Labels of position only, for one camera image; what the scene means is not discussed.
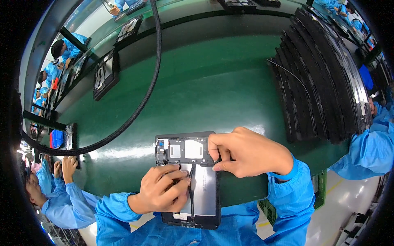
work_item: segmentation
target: blue sleeve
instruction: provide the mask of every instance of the blue sleeve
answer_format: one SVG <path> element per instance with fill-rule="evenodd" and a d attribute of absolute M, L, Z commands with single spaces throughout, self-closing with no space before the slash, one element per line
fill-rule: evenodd
<path fill-rule="evenodd" d="M 64 54 L 63 54 L 61 57 L 63 58 L 63 61 L 62 61 L 62 62 L 63 62 L 64 64 L 66 64 L 66 60 L 67 60 L 69 57 L 66 56 L 66 55 L 64 55 Z"/>
<path fill-rule="evenodd" d="M 128 222 L 137 221 L 142 215 L 133 212 L 128 205 L 127 198 L 134 193 L 110 194 L 98 200 L 96 205 L 98 246 L 113 245 L 129 236 Z"/>
<path fill-rule="evenodd" d="M 76 229 L 85 228 L 96 221 L 94 207 L 91 207 L 86 198 L 83 196 L 82 191 L 77 185 L 72 182 L 65 185 L 66 192 L 70 195 L 72 211 L 70 213 L 74 217 Z"/>
<path fill-rule="evenodd" d="M 51 75 L 51 78 L 52 78 L 52 80 L 54 80 L 54 79 L 56 79 L 56 77 L 58 76 L 58 71 L 59 71 L 59 69 L 58 69 L 58 67 L 57 66 L 55 66 L 55 65 L 53 65 L 53 64 L 49 64 L 49 65 L 51 65 L 50 66 L 50 69 L 48 70 L 48 72 L 49 72 L 49 74 Z"/>
<path fill-rule="evenodd" d="M 354 21 L 352 21 L 352 26 L 353 26 L 354 28 L 356 28 L 357 30 L 361 31 L 362 24 L 360 23 L 359 20 L 354 20 Z"/>
<path fill-rule="evenodd" d="M 377 109 L 377 115 L 376 116 L 378 116 L 379 114 L 387 111 L 387 109 L 385 107 L 382 107 L 378 102 L 374 102 L 374 105 L 375 105 L 375 107 Z"/>
<path fill-rule="evenodd" d="M 371 129 L 376 129 L 375 125 L 372 124 Z M 390 122 L 389 132 L 367 129 L 359 136 L 354 135 L 348 154 L 330 169 L 349 180 L 362 180 L 389 172 L 394 162 L 393 128 Z"/>
<path fill-rule="evenodd" d="M 45 159 L 42 161 L 41 169 L 37 172 L 37 178 L 39 180 L 41 192 L 44 194 L 52 193 L 52 174 L 49 171 L 48 162 Z"/>
<path fill-rule="evenodd" d="M 329 11 L 331 11 L 333 14 L 335 14 L 335 13 L 336 13 L 336 10 L 334 9 L 334 7 L 339 8 L 339 4 L 336 3 L 336 2 L 327 3 L 327 4 L 325 4 L 325 7 L 326 7 Z"/>
<path fill-rule="evenodd" d="M 121 10 L 121 12 L 123 11 L 123 6 L 125 5 L 125 0 L 115 0 L 115 5 Z"/>
<path fill-rule="evenodd" d="M 66 192 L 66 186 L 62 178 L 55 178 L 55 193 L 63 193 Z"/>
<path fill-rule="evenodd" d="M 85 36 L 83 36 L 83 35 L 80 35 L 80 34 L 78 34 L 78 33 L 72 33 L 72 34 L 73 34 L 74 37 L 76 37 L 82 44 L 84 44 L 85 41 L 87 40 L 87 37 L 85 37 Z M 72 48 L 72 51 L 70 52 L 69 58 L 75 58 L 75 57 L 77 57 L 78 54 L 79 54 L 79 52 L 80 52 L 80 50 L 79 50 L 75 45 L 72 45 L 72 46 L 73 46 L 73 48 Z"/>
<path fill-rule="evenodd" d="M 275 234 L 264 240 L 267 245 L 305 245 L 310 217 L 315 211 L 315 194 L 310 179 L 309 167 L 298 163 L 297 174 L 285 183 L 276 183 L 269 177 L 268 200 L 276 208 L 278 218 L 273 230 Z"/>

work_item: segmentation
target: green workbench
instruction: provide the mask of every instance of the green workbench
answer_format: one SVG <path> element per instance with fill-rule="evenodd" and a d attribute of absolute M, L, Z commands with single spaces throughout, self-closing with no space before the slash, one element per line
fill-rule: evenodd
<path fill-rule="evenodd" d="M 334 146 L 327 141 L 286 141 L 275 82 L 265 60 L 275 55 L 279 43 L 275 35 L 225 37 L 164 52 L 156 87 L 140 116 L 114 141 L 80 156 L 75 182 L 99 196 L 139 191 L 141 178 L 155 166 L 156 135 L 226 133 L 237 126 L 285 145 L 309 165 L 311 174 L 331 166 L 347 153 L 347 142 Z M 122 70 L 119 83 L 99 102 L 89 90 L 61 114 L 59 122 L 78 124 L 78 147 L 105 138 L 131 116 L 152 79 L 155 59 Z M 222 207 L 266 197 L 267 181 L 266 174 L 238 179 L 222 172 Z"/>

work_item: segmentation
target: black cable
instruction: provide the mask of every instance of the black cable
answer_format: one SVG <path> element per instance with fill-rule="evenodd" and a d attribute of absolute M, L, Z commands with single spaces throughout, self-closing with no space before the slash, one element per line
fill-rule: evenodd
<path fill-rule="evenodd" d="M 105 3 L 103 2 L 103 0 L 101 0 L 101 3 L 104 5 L 105 10 L 109 13 L 110 11 L 107 9 L 107 6 L 105 6 Z"/>
<path fill-rule="evenodd" d="M 134 120 L 138 117 L 138 115 L 141 113 L 142 109 L 144 109 L 146 103 L 148 102 L 154 86 L 156 85 L 157 77 L 159 75 L 159 70 L 160 70 L 160 62 L 162 59 L 162 30 L 161 30 L 161 25 L 160 25 L 160 18 L 159 18 L 159 13 L 157 11 L 157 6 L 155 0 L 150 0 L 151 6 L 152 6 L 152 12 L 156 24 L 156 35 L 157 35 L 157 49 L 156 49 L 156 64 L 154 68 L 154 73 L 153 73 L 153 78 L 151 81 L 151 85 L 148 88 L 147 93 L 145 94 L 145 97 L 139 104 L 138 108 L 134 111 L 134 113 L 131 115 L 131 117 L 115 132 L 113 132 L 111 135 L 108 137 L 104 138 L 103 140 L 94 143 L 92 145 L 75 149 L 75 150 L 58 150 L 58 149 L 52 149 L 48 148 L 46 146 L 40 145 L 38 142 L 34 141 L 31 139 L 26 132 L 23 131 L 22 127 L 20 128 L 20 134 L 22 135 L 22 139 L 26 141 L 28 145 L 31 147 L 37 149 L 40 152 L 49 154 L 49 155 L 57 155 L 57 156 L 74 156 L 74 155 L 82 155 L 91 151 L 94 151 L 98 148 L 103 147 L 107 143 L 111 142 L 114 140 L 116 137 L 118 137 L 122 132 L 124 132 L 133 122 Z"/>
<path fill-rule="evenodd" d="M 194 194 L 193 194 L 193 191 L 191 190 L 191 179 L 193 177 L 195 168 L 196 168 L 196 165 L 193 164 L 193 166 L 191 167 L 190 173 L 189 173 L 190 185 L 188 187 L 188 190 L 189 190 L 189 195 L 190 195 L 190 214 L 191 214 L 191 216 L 194 216 Z"/>

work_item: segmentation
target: electronic component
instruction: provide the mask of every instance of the electronic component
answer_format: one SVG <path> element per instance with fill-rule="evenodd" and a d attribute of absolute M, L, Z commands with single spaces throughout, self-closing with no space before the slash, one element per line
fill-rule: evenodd
<path fill-rule="evenodd" d="M 126 16 L 126 13 L 119 13 L 118 16 L 116 16 L 116 18 L 114 19 L 114 21 L 117 22 L 125 16 Z"/>
<path fill-rule="evenodd" d="M 131 15 L 132 13 L 136 12 L 139 9 L 142 9 L 143 7 L 145 7 L 145 5 L 147 4 L 146 0 L 139 0 L 136 1 L 135 3 L 133 3 L 127 11 L 127 15 Z"/>
<path fill-rule="evenodd" d="M 107 53 L 97 64 L 93 82 L 93 99 L 99 101 L 119 81 L 119 54 L 115 50 Z"/>
<path fill-rule="evenodd" d="M 263 7 L 277 7 L 281 6 L 281 2 L 279 0 L 255 0 L 255 2 Z"/>
<path fill-rule="evenodd" d="M 81 59 L 74 65 L 74 67 L 72 68 L 72 76 L 70 79 L 70 84 L 71 85 L 74 80 L 79 76 L 79 74 L 81 73 L 82 69 L 85 67 L 86 62 L 88 61 L 87 59 L 88 55 L 84 54 Z"/>
<path fill-rule="evenodd" d="M 76 149 L 76 123 L 72 123 L 70 125 L 66 125 L 66 131 L 64 132 L 64 146 L 65 149 L 67 150 L 74 150 Z M 79 158 L 79 155 L 76 157 L 78 161 L 78 165 L 76 169 L 81 168 L 81 160 Z"/>
<path fill-rule="evenodd" d="M 256 9 L 256 5 L 250 0 L 218 0 L 224 9 L 228 11 L 250 11 Z"/>
<path fill-rule="evenodd" d="M 164 223 L 188 228 L 217 229 L 220 224 L 218 176 L 208 152 L 208 136 L 214 132 L 158 135 L 156 165 L 179 164 L 191 178 L 188 200 L 177 213 L 162 213 Z"/>
<path fill-rule="evenodd" d="M 126 22 L 122 26 L 121 30 L 119 31 L 114 46 L 117 46 L 120 43 L 124 42 L 127 38 L 135 36 L 138 32 L 141 22 L 142 22 L 142 15 Z"/>

